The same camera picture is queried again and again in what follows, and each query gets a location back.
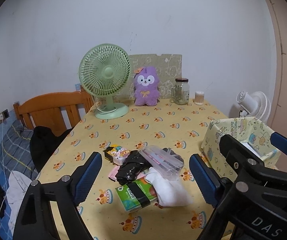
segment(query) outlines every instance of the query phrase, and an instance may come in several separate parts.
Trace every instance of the door frame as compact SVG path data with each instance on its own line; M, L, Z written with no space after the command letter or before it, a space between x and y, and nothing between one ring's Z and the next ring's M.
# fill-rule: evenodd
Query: door frame
M278 106L278 101L279 101L279 96L280 96L280 90L281 90L281 82L282 82L282 42L281 42L281 35L280 35L280 29L279 29L279 24L276 16L276 12L273 8L273 4L271 0L266 0L266 3L269 8L271 20L272 20L272 25L273 29L275 32L275 39L276 39L276 50L277 50L277 71L276 71L276 84L275 84L275 91L273 94L273 99L271 102L271 112L270 116L267 121L267 125L271 127L272 122L275 118L276 111L277 111L277 106Z

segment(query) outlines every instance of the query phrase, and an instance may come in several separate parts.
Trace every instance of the white cloth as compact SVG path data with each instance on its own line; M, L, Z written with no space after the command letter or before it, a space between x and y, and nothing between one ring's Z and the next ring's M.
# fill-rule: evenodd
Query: white cloth
M160 206L179 207L192 204L192 198L183 187L179 177L177 180L165 179L155 168L151 167L145 180L155 188Z
M9 188L7 190L7 200L11 208L9 229L13 235L14 226L21 206L23 197L31 183L31 179L19 171L11 171L9 176Z

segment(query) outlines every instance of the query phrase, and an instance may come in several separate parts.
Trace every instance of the jar lid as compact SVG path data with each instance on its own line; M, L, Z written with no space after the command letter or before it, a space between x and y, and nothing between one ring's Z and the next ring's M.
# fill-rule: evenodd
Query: jar lid
M187 83L189 81L189 79L188 78L176 78L175 81Z

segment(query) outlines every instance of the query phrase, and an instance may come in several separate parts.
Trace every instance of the barcode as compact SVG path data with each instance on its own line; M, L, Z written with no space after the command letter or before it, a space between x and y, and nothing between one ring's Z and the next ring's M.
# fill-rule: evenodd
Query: barcode
M131 198L136 198L129 188L127 188L127 191L129 192Z

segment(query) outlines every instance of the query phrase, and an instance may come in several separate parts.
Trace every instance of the white wall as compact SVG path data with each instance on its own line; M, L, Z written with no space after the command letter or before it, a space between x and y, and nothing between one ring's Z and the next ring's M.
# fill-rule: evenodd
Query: white wall
M240 90L272 99L275 41L265 0L7 0L0 8L0 112L75 90L82 57L106 42L128 54L182 54L191 92L204 90L227 115Z

